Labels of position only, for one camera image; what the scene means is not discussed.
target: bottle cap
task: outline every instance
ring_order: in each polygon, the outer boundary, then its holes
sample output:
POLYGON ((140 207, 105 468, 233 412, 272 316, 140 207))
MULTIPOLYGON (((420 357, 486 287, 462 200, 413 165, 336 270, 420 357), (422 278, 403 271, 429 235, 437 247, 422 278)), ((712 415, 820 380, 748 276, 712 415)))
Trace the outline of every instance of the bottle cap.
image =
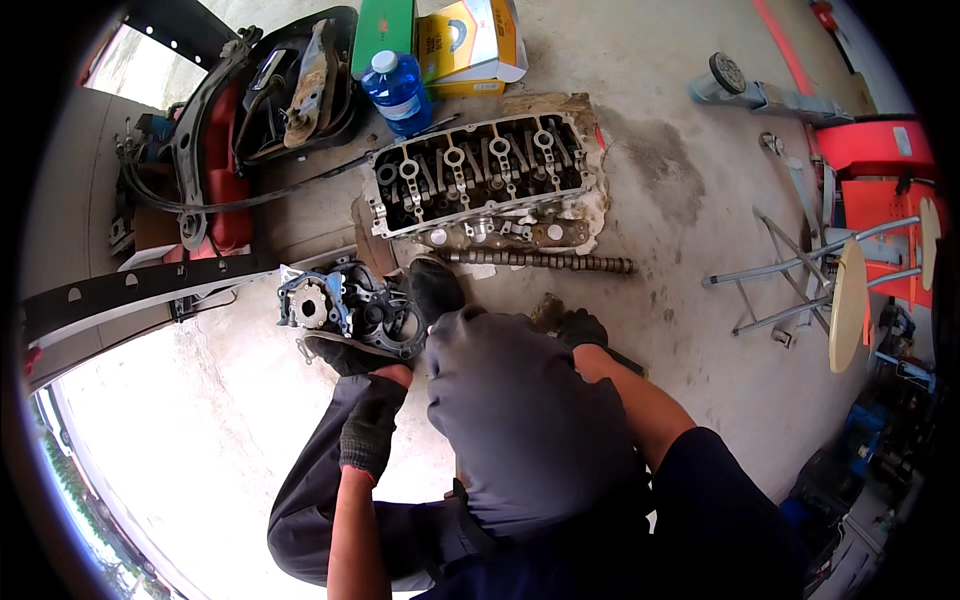
POLYGON ((373 55, 370 66, 376 73, 393 73, 396 69, 396 52, 381 50, 373 55))

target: forearm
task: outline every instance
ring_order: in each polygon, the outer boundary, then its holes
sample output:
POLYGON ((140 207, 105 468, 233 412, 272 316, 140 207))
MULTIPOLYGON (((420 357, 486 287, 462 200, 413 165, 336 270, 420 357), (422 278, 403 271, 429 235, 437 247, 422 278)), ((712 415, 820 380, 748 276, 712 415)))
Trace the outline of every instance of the forearm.
POLYGON ((364 471, 345 466, 333 517, 327 597, 389 598, 390 581, 380 555, 373 512, 373 480, 364 471))
POLYGON ((620 394, 627 424, 637 449, 650 470, 657 471, 670 445, 696 423, 675 399, 613 360, 594 344, 581 344, 573 350, 577 371, 593 383, 608 377, 620 394))

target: hammer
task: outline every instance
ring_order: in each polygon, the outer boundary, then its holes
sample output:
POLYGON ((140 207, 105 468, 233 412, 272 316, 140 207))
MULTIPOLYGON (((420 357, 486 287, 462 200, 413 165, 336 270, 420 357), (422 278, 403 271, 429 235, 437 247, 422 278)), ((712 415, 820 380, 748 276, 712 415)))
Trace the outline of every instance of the hammer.
MULTIPOLYGON (((560 300, 553 294, 547 292, 543 295, 543 300, 531 311, 530 321, 533 322, 534 328, 540 333, 545 334, 556 334, 560 330, 560 325, 564 320, 564 301, 560 300)), ((620 363, 627 369, 635 372, 644 379, 648 379, 650 373, 646 369, 630 360, 623 354, 617 352, 612 348, 607 348, 607 354, 620 363)))

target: oil stain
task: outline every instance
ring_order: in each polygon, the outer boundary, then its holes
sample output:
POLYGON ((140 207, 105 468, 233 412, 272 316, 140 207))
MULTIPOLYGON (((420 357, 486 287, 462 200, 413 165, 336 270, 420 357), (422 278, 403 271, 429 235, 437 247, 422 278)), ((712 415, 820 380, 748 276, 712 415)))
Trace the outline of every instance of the oil stain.
POLYGON ((659 119, 637 121, 601 106, 595 111, 604 128, 615 132, 663 219, 683 227, 696 224, 706 189, 680 131, 659 119))

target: black shoe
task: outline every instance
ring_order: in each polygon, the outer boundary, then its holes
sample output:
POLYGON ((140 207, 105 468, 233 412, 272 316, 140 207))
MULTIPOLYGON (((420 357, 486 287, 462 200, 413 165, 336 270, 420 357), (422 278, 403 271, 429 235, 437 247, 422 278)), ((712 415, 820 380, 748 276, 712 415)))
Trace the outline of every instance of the black shoe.
POLYGON ((428 327, 467 303, 456 275, 434 256, 417 256, 410 264, 410 301, 428 327))
POLYGON ((341 377, 362 375, 390 365, 407 365, 387 352, 332 333, 307 333, 303 345, 341 377))

